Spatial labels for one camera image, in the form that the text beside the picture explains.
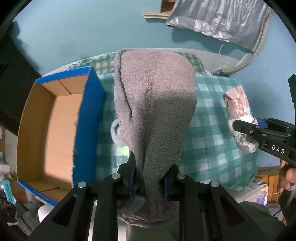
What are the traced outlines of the person's right hand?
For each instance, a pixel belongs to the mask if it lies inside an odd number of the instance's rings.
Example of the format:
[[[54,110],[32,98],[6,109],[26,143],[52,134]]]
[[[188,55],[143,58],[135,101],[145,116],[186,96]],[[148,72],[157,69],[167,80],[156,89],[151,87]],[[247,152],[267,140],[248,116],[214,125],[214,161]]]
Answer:
[[[277,191],[279,193],[283,192],[283,190],[288,190],[290,184],[295,184],[296,181],[296,169],[292,167],[288,167],[286,161],[280,161],[280,172],[278,176],[278,185]]]

